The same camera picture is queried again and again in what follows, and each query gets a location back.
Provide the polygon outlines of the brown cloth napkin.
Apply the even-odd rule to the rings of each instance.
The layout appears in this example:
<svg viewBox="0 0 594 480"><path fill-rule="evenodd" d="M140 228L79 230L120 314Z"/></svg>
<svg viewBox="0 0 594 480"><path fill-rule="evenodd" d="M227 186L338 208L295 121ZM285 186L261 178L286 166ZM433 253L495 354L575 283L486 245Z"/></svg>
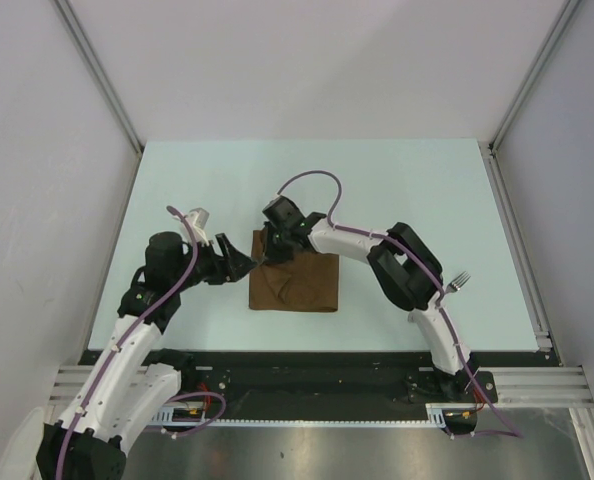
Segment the brown cloth napkin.
<svg viewBox="0 0 594 480"><path fill-rule="evenodd" d="M260 264L249 274L248 306L255 311L334 313L339 308L338 255L298 252L283 264Z"/></svg>

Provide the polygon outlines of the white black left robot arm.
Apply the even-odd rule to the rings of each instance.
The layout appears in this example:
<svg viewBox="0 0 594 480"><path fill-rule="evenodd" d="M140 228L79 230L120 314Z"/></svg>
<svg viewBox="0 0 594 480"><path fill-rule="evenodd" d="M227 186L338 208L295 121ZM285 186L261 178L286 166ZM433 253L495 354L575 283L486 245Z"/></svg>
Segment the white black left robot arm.
<svg viewBox="0 0 594 480"><path fill-rule="evenodd" d="M44 479L119 479L128 454L153 416L172 397L184 400L198 376L186 356L138 369L181 305L182 293L202 282L234 283L256 266L228 238L192 244L175 232L150 237L145 263L118 308L108 344L58 420L44 427L37 464Z"/></svg>

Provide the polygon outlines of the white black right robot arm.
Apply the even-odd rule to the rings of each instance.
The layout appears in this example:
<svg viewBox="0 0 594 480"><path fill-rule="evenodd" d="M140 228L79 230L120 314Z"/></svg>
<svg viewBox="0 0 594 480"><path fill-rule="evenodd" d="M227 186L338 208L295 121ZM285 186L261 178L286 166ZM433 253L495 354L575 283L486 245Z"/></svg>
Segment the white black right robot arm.
<svg viewBox="0 0 594 480"><path fill-rule="evenodd" d="M282 263L309 252L368 265L385 297L421 331L440 393L461 401L473 391L477 365L446 310L442 266L409 225L398 222L386 231L342 226L323 213L304 215L285 196L273 199L263 215L267 261Z"/></svg>

